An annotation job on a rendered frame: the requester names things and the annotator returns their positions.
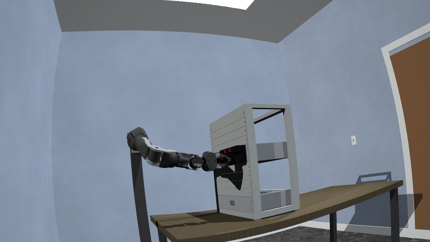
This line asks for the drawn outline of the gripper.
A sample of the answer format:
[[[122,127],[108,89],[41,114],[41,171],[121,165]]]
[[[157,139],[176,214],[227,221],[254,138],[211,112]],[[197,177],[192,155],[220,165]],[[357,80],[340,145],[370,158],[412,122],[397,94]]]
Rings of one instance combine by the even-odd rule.
[[[225,163],[224,164],[217,163],[217,158],[224,158]],[[202,169],[204,171],[213,171],[215,169],[221,169],[231,161],[231,158],[228,158],[227,155],[223,155],[221,153],[211,153],[209,151],[206,151],[203,153],[202,159],[203,159]]]

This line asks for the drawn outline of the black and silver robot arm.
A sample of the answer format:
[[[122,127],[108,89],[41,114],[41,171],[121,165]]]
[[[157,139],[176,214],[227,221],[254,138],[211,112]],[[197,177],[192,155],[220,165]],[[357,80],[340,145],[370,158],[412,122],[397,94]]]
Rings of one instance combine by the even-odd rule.
[[[127,134],[127,144],[131,148],[131,153],[141,153],[146,162],[152,166],[163,168],[175,166],[186,169],[190,169],[190,166],[192,170],[198,170],[197,168],[203,165],[203,159],[199,155],[177,153],[175,150],[165,150],[152,145],[145,130],[140,127]]]

